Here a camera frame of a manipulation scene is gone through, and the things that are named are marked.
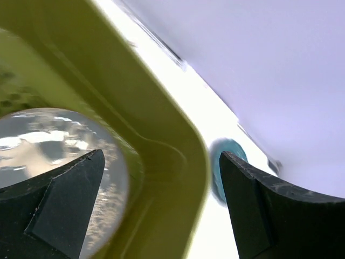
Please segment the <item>teal scalloped plate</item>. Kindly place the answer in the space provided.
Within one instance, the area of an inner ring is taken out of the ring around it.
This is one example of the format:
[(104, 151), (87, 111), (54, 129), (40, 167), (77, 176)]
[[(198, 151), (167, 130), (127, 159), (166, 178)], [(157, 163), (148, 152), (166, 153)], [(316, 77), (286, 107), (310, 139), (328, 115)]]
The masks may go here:
[(222, 138), (214, 141), (210, 146), (211, 168), (212, 168), (212, 192), (218, 202), (227, 207), (226, 197), (220, 173), (219, 159), (222, 152), (230, 152), (245, 162), (248, 162), (247, 155), (242, 146), (233, 139)]

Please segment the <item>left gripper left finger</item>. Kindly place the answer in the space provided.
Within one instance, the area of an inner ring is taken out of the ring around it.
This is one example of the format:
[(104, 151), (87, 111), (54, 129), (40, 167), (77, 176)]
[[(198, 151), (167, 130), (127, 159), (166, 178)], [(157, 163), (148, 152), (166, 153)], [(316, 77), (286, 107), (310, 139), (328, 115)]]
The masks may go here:
[(1, 189), (1, 258), (79, 258), (104, 173), (93, 150)]

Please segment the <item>grey reindeer plate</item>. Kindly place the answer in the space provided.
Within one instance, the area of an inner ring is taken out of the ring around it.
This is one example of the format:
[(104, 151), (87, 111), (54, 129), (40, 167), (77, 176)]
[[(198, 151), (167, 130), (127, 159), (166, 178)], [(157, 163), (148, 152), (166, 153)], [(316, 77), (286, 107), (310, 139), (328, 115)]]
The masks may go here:
[(129, 174), (115, 138), (97, 122), (68, 110), (35, 108), (1, 118), (1, 187), (60, 167), (94, 149), (103, 151), (105, 169), (80, 258), (95, 257), (125, 211)]

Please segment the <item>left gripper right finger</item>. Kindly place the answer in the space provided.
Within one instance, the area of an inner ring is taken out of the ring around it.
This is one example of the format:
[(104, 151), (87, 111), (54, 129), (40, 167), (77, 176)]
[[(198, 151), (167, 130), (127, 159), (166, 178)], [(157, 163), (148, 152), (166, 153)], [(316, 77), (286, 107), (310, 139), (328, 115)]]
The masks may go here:
[(344, 199), (268, 174), (229, 152), (219, 159), (240, 258), (344, 258)]

